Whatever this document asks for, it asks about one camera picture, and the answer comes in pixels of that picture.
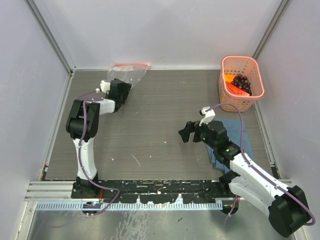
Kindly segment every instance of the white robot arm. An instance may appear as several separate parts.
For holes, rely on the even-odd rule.
[[[96,89],[96,91],[105,93],[105,98],[95,101],[94,98],[85,97],[85,99],[80,98],[73,102],[66,123],[66,131],[70,134],[75,145],[78,163],[76,182],[73,187],[77,190],[83,190],[88,196],[99,190],[87,179],[88,176],[95,183],[98,183],[99,179],[94,159],[94,140],[98,132],[99,116],[117,112],[125,104],[131,87],[131,84],[119,79],[114,79],[110,83],[102,80],[100,88]],[[85,135],[81,140],[85,125]],[[79,155],[87,176],[85,176],[80,165]]]
[[[242,152],[229,140],[223,123],[213,120],[213,109],[204,107],[200,114],[203,115],[201,121],[187,122],[179,134],[186,143],[190,133],[194,133],[193,142],[207,144],[213,149],[217,161],[231,169],[219,178],[225,192],[243,197],[261,210],[273,228],[286,238],[312,218],[301,188],[280,182]]]

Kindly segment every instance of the pink basket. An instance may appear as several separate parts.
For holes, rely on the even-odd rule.
[[[225,74],[242,74],[246,76],[251,83],[252,96],[235,95],[228,91]],[[219,78],[219,98],[220,103],[236,105],[241,112],[247,111],[256,100],[262,99],[265,95],[265,89],[258,67],[258,63],[249,56],[226,56],[221,61],[221,73]],[[236,112],[229,105],[223,105],[221,108],[228,112]]]

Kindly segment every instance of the orange object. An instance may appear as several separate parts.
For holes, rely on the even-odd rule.
[[[249,93],[241,90],[240,88],[232,85],[230,82],[225,82],[226,84],[226,89],[228,89],[228,91],[234,95],[238,95],[238,96],[250,96]]]
[[[235,78],[235,75],[233,74],[225,74],[224,79],[226,82],[231,83]]]

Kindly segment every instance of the blue towel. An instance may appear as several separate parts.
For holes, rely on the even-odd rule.
[[[241,134],[241,122],[239,119],[225,119],[225,118],[215,118],[216,121],[221,121],[223,123],[223,126],[226,129],[227,135],[230,139],[230,141],[234,142],[238,146],[240,146],[240,134]],[[214,155],[214,150],[206,145],[209,153],[210,162],[213,164],[213,166],[216,169],[221,170],[224,174],[230,171],[229,168],[227,168],[222,163],[218,162]],[[249,155],[249,157],[253,160],[254,154],[252,152],[252,148],[250,145],[249,137],[246,132],[246,126],[244,126],[244,133],[243,133],[243,150],[246,154]]]

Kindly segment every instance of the dark grapes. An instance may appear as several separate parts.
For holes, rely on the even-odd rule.
[[[231,82],[231,84],[236,86],[237,88],[245,91],[250,96],[252,96],[251,84],[250,84],[250,82],[248,80],[248,77],[242,76],[242,74],[237,74],[233,78],[233,81]]]

